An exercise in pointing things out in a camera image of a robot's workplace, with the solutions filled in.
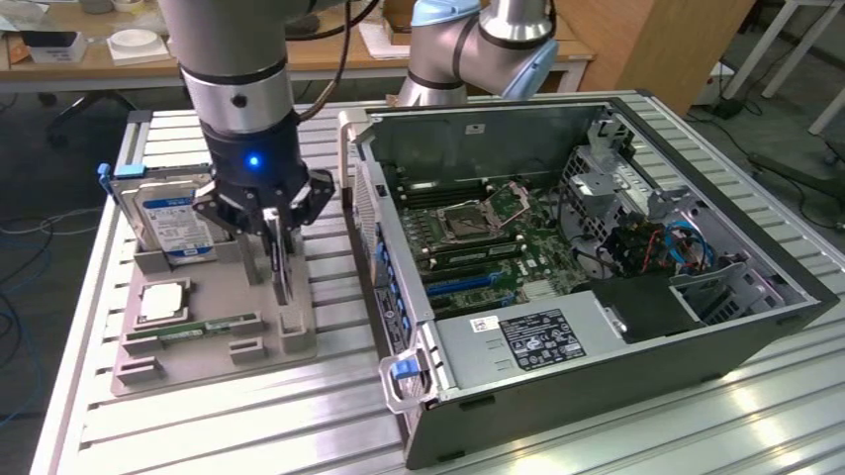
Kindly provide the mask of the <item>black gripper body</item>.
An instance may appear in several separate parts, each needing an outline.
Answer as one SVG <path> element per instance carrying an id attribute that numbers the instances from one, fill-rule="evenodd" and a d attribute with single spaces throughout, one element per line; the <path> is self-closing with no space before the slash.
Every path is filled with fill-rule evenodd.
<path id="1" fill-rule="evenodd" d="M 211 157 L 213 188 L 205 193 L 221 208 L 219 220 L 245 234 L 268 230 L 264 210 L 294 201 L 309 182 L 297 118 L 257 133 L 221 132 L 201 124 Z"/>

